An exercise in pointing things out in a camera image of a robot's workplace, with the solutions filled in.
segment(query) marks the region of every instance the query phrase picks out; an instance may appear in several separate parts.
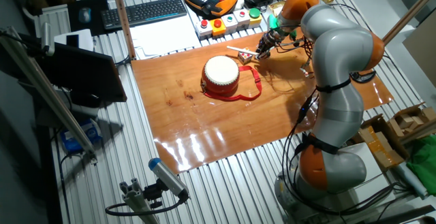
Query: drum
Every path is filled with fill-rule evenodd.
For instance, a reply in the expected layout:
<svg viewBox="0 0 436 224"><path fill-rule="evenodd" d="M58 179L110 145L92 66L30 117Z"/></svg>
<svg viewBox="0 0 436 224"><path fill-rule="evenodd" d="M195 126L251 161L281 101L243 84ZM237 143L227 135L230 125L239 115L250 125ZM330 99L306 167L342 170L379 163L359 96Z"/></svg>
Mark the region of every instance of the drum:
<svg viewBox="0 0 436 224"><path fill-rule="evenodd" d="M231 93L238 86L238 64L229 57L212 57L202 73L202 88L218 95Z"/></svg>

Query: black keyboard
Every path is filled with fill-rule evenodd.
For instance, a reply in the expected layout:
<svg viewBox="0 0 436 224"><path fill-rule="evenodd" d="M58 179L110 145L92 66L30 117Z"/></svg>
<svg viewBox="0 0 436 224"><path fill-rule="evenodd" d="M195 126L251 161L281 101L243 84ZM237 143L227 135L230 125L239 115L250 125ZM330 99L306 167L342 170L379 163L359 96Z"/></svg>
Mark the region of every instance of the black keyboard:
<svg viewBox="0 0 436 224"><path fill-rule="evenodd" d="M182 0L159 0L125 8L131 27L186 15ZM102 11L106 30L121 29L117 9Z"/></svg>

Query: metal pole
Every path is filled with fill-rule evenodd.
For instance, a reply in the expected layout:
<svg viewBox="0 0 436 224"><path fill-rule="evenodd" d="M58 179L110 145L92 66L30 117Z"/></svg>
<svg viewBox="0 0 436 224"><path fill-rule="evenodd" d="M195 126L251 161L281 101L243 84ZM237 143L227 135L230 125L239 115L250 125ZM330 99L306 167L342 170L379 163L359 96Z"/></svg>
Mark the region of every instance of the metal pole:
<svg viewBox="0 0 436 224"><path fill-rule="evenodd" d="M7 33L20 38L13 27L7 29ZM67 127L69 132L74 136L84 151L89 154L90 158L95 159L95 150L87 135L83 132L76 119L73 117L62 99L56 94L50 81L41 70L41 67L34 58L27 56L23 45L16 40L6 36L0 37L0 44L4 46L9 55L15 60L22 72L35 86L37 91L46 100L53 112L58 116L61 122Z"/></svg>
<svg viewBox="0 0 436 224"><path fill-rule="evenodd" d="M384 36L383 42L386 46L404 28L404 26L426 5L429 0L418 0L410 10L394 25Z"/></svg>
<svg viewBox="0 0 436 224"><path fill-rule="evenodd" d="M129 57L131 60L136 59L134 42L131 39L129 20L127 19L127 12L124 7L124 0L115 0L116 8L118 9L118 15L120 16L121 27L123 28L124 38L129 51Z"/></svg>

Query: red drum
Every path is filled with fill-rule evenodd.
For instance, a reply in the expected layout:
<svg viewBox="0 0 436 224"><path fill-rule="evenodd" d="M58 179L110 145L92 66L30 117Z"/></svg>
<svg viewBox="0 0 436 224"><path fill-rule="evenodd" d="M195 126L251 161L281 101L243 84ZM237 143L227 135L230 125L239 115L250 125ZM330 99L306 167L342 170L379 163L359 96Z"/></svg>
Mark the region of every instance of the red drum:
<svg viewBox="0 0 436 224"><path fill-rule="evenodd" d="M231 95L238 87L239 72L248 70L253 73L254 82L259 93L253 97L244 95L224 96L226 94ZM206 62L203 67L201 86L204 95L223 101L237 101L239 99L253 101L262 94L262 84L260 83L258 71L249 65L238 67L235 61L225 56L213 57Z"/></svg>
<svg viewBox="0 0 436 224"><path fill-rule="evenodd" d="M212 57L203 67L202 88L215 94L231 93L239 81L238 64L229 57Z"/></svg>

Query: wooden board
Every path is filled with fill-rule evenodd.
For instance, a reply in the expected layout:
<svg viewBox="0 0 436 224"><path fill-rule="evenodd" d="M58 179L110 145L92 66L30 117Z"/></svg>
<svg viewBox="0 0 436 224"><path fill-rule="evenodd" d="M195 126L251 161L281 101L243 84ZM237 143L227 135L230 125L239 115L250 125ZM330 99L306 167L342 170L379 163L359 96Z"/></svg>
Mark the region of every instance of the wooden board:
<svg viewBox="0 0 436 224"><path fill-rule="evenodd" d="M227 55L240 65L237 52L226 46L255 50L261 36L259 33L157 59L132 61L159 157L174 172L288 135L302 103L315 88L315 80L304 77L300 70L307 60L304 49L285 54L273 50L268 60L250 63L262 79L262 95L255 101L207 98L200 87L207 60ZM372 82L353 85L362 95L365 109L393 99L377 77ZM235 95L257 93L251 72L241 72ZM298 131L312 128L315 113L316 110L309 111Z"/></svg>

